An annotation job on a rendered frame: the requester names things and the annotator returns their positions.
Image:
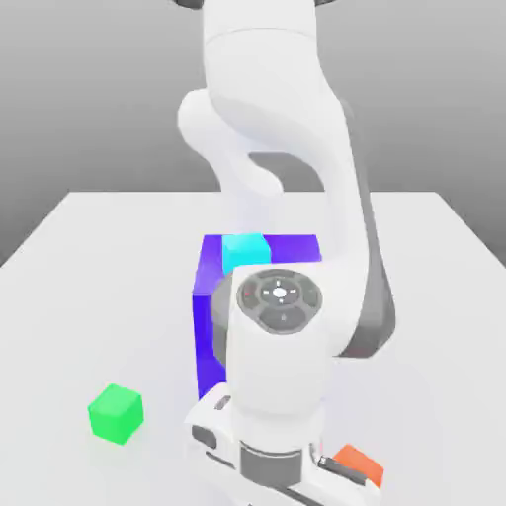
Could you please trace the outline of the small green cube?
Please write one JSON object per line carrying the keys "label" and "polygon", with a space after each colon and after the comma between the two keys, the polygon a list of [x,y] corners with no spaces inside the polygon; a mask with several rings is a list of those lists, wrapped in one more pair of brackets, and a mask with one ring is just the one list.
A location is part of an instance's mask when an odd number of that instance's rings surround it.
{"label": "small green cube", "polygon": [[92,433],[106,441],[124,445],[144,420],[141,395],[110,383],[89,405]]}

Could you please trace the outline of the large blue box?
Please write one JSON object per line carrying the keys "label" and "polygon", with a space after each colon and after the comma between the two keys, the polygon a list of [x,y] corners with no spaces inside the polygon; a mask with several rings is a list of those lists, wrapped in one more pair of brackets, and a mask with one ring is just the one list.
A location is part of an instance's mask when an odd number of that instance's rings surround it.
{"label": "large blue box", "polygon": [[[321,260],[315,234],[265,234],[264,237],[274,264]],[[213,354],[211,321],[211,295],[223,277],[222,236],[206,234],[192,292],[198,399],[226,380],[225,368]]]}

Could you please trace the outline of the small orange cube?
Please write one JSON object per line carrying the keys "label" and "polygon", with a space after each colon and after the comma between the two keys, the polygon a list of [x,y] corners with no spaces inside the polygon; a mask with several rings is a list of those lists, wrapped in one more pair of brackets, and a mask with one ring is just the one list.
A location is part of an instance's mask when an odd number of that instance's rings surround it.
{"label": "small orange cube", "polygon": [[381,488],[383,467],[352,445],[345,445],[341,448],[333,456],[333,460],[363,474],[377,488]]}

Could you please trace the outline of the small cyan cube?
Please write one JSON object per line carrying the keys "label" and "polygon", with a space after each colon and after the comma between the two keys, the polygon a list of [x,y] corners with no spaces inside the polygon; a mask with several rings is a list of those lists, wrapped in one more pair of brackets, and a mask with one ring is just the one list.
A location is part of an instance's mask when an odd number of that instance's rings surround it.
{"label": "small cyan cube", "polygon": [[226,234],[221,237],[222,271],[235,267],[272,263],[271,248],[262,233]]}

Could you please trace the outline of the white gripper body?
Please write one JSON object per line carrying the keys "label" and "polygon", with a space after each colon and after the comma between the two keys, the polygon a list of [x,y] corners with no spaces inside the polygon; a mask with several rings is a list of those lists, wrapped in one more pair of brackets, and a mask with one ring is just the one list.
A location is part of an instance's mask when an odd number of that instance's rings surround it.
{"label": "white gripper body", "polygon": [[233,462],[205,446],[192,458],[201,476],[235,506],[380,506],[381,491],[363,474],[337,463],[310,445],[303,451],[267,458],[241,449]]}

